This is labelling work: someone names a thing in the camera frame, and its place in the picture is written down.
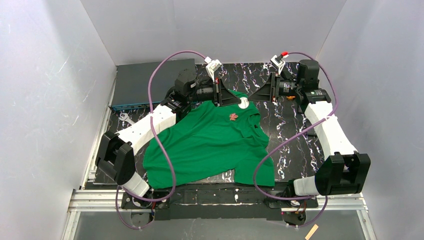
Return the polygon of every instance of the wrench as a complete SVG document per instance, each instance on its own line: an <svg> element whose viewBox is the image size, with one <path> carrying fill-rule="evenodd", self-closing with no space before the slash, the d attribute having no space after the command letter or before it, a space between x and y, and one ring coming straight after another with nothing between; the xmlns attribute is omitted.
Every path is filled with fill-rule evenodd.
<svg viewBox="0 0 424 240"><path fill-rule="evenodd" d="M128 113L125 113L125 112L121 112L121 114L119 115L118 119L121 120L121 121L125 121L125 122L127 122L127 123L129 123L131 125L134 125L135 124L135 122L133 122L131 120L131 118L128 117Z"/></svg>

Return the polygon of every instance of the green cloth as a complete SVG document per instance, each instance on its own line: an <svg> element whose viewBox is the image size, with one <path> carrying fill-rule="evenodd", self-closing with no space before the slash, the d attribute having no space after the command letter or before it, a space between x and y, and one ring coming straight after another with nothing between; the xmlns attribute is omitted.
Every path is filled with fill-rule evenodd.
<svg viewBox="0 0 424 240"><path fill-rule="evenodd" d="M238 98L247 97L240 92L233 93ZM230 115L234 113L238 117L232 121ZM259 125L260 119L252 102L241 109L237 104L215 107L206 101L176 125L162 131L158 137L175 169L176 184L194 182L231 169L235 171L235 182L253 184L253 172L268 154L269 138ZM154 189L172 186L170 168L154 138L144 154L143 167ZM259 169L256 182L274 186L271 158Z"/></svg>

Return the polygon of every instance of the marble pattern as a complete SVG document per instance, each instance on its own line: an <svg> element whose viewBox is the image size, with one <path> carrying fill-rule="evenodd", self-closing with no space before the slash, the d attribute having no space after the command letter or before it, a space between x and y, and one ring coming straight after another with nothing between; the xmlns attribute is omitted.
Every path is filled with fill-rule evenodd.
<svg viewBox="0 0 424 240"><path fill-rule="evenodd" d="M288 62L286 66L290 73L296 75L297 64L295 62ZM198 75L207 76L204 65L196 65L196 70ZM224 64L215 74L222 77L228 89L250 95L267 81L270 72L275 71L276 69L271 63L236 63ZM277 103L255 102L254 104L261 114L260 126L263 132L269 136L268 152L306 127L308 120L303 114L297 112L297 105L294 100L281 98ZM134 122L142 119L149 111L148 108L125 110ZM109 130L117 132L129 126L127 122L118 119L120 113L120 111L112 111L108 123ZM143 155L147 145L135 156L136 168L145 179L146 171L143 169ZM287 182L293 178L312 176L324 162L324 154L318 138L306 135L293 140L274 153L271 158L274 162L276 182ZM194 183L233 182L234 170L229 170ZM114 184L100 170L96 172L94 183Z"/></svg>

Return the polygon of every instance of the white wall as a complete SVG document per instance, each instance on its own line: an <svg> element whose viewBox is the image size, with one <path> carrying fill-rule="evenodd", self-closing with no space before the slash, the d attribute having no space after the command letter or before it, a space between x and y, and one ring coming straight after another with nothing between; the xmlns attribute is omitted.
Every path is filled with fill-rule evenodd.
<svg viewBox="0 0 424 240"><path fill-rule="evenodd" d="M346 0L81 2L122 65L161 61L181 50L223 63L269 62L283 51L316 56Z"/></svg>
<svg viewBox="0 0 424 240"><path fill-rule="evenodd" d="M371 158L363 193L378 239L424 235L423 13L420 0L348 0L318 55L343 130Z"/></svg>
<svg viewBox="0 0 424 240"><path fill-rule="evenodd" d="M62 236L115 71L80 1L1 1L1 239Z"/></svg>

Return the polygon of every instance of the white circular object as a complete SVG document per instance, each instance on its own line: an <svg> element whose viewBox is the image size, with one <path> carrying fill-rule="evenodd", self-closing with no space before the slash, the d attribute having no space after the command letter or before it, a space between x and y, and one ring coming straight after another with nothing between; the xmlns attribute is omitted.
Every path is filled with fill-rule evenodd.
<svg viewBox="0 0 424 240"><path fill-rule="evenodd" d="M241 103L238 105L241 109L247 109L249 107L249 100L247 97L240 97Z"/></svg>

